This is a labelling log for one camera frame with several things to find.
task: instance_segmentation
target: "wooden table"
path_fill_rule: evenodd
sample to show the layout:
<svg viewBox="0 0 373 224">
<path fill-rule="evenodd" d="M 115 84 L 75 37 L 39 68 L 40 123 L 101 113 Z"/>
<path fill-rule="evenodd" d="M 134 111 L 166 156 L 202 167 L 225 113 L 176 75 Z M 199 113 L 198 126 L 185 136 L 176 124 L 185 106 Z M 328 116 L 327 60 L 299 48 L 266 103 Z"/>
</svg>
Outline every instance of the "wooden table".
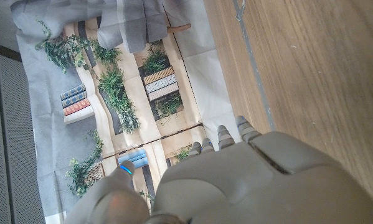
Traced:
<svg viewBox="0 0 373 224">
<path fill-rule="evenodd" d="M 328 153 L 373 196 L 373 0 L 246 1 L 257 69 L 234 3 L 204 2 L 235 115 Z"/>
</svg>

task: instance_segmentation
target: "red striped pattern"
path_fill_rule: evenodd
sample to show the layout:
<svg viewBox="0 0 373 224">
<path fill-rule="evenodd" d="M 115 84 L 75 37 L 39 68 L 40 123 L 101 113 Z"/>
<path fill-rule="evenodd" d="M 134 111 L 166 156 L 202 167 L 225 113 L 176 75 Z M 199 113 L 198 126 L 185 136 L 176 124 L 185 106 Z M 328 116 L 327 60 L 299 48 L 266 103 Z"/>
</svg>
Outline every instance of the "red striped pattern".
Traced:
<svg viewBox="0 0 373 224">
<path fill-rule="evenodd" d="M 63 109 L 64 116 L 70 115 L 74 112 L 79 111 L 80 109 L 84 109 L 87 106 L 90 106 L 91 104 L 87 99 L 83 99 L 82 101 L 79 101 L 77 103 L 74 103 L 73 105 L 70 105 Z"/>
</svg>

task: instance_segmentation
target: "hanging plant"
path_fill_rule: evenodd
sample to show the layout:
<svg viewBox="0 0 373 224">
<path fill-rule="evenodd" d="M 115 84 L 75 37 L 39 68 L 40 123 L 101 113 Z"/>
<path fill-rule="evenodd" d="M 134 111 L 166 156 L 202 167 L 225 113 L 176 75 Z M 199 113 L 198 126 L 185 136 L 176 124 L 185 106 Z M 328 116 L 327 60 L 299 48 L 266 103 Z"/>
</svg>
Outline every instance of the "hanging plant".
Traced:
<svg viewBox="0 0 373 224">
<path fill-rule="evenodd" d="M 186 158 L 189 155 L 189 152 L 191 151 L 191 149 L 192 149 L 191 144 L 188 146 L 182 147 L 179 153 L 175 155 L 175 157 L 178 159 L 178 162 Z"/>
<path fill-rule="evenodd" d="M 169 67 L 169 62 L 162 46 L 163 42 L 161 40 L 151 43 L 150 54 L 145 58 L 142 65 L 145 75 L 151 75 Z"/>
<path fill-rule="evenodd" d="M 82 197 L 94 182 L 87 182 L 85 179 L 93 167 L 95 161 L 100 158 L 102 153 L 103 141 L 99 138 L 98 131 L 90 131 L 88 135 L 95 140 L 95 148 L 88 159 L 79 162 L 76 159 L 70 160 L 71 169 L 66 172 L 67 177 L 73 179 L 72 185 L 68 184 L 69 189 L 74 195 Z"/>
<path fill-rule="evenodd" d="M 160 119 L 166 118 L 174 113 L 176 113 L 179 106 L 182 105 L 181 96 L 173 96 L 169 99 L 163 99 L 161 101 L 156 101 L 156 111 Z"/>
<path fill-rule="evenodd" d="M 102 64 L 106 67 L 111 65 L 116 65 L 116 62 L 121 59 L 117 59 L 123 52 L 118 50 L 117 48 L 114 49 L 104 49 L 100 46 L 97 39 L 90 39 L 91 46 L 93 48 L 93 56 L 97 58 Z"/>
<path fill-rule="evenodd" d="M 99 89 L 108 95 L 105 103 L 117 111 L 123 131 L 131 134 L 135 129 L 139 128 L 140 123 L 135 115 L 133 103 L 125 93 L 123 74 L 124 72 L 121 69 L 102 73 L 99 79 Z"/>
<path fill-rule="evenodd" d="M 143 190 L 142 190 L 141 192 L 139 192 L 139 195 L 140 195 L 140 196 L 143 196 L 143 197 L 146 197 L 146 198 L 148 198 L 148 199 L 150 199 L 150 201 L 151 201 L 152 203 L 154 203 L 154 197 L 153 197 L 151 194 L 149 194 L 149 193 L 145 193 L 145 192 L 143 192 Z"/>
<path fill-rule="evenodd" d="M 51 39 L 52 31 L 44 22 L 38 22 L 42 24 L 42 31 L 46 38 L 35 45 L 36 50 L 44 49 L 47 59 L 62 68 L 63 73 L 66 73 L 66 69 L 72 66 L 87 69 L 82 56 L 82 49 L 89 46 L 89 40 L 81 39 L 76 35 L 71 35 L 66 39 L 60 37 Z"/>
</svg>

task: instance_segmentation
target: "gray robotic hand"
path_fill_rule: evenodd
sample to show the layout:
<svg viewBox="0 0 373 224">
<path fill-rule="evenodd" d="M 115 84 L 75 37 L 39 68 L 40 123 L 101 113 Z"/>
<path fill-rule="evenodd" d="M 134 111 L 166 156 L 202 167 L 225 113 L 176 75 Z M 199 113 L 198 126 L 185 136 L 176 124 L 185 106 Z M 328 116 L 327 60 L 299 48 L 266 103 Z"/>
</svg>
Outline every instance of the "gray robotic hand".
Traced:
<svg viewBox="0 0 373 224">
<path fill-rule="evenodd" d="M 151 216 L 125 188 L 132 171 L 119 168 L 87 192 L 68 223 L 373 223 L 373 200 L 335 160 L 286 134 L 262 135 L 241 116 L 237 126 L 242 142 L 220 126 L 220 151 L 209 139 L 195 142 L 164 173 Z M 114 176 L 126 182 L 103 194 L 99 183 Z M 80 214 L 89 218 L 77 222 Z"/>
</svg>

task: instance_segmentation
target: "blue led light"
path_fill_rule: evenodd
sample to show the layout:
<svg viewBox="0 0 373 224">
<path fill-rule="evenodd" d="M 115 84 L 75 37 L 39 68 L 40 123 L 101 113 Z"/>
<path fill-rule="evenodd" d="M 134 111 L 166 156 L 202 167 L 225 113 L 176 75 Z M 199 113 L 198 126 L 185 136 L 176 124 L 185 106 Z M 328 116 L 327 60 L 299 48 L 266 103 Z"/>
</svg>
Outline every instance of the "blue led light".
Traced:
<svg viewBox="0 0 373 224">
<path fill-rule="evenodd" d="M 125 166 L 120 166 L 121 169 L 127 171 L 130 175 L 132 175 L 132 172 Z"/>
</svg>

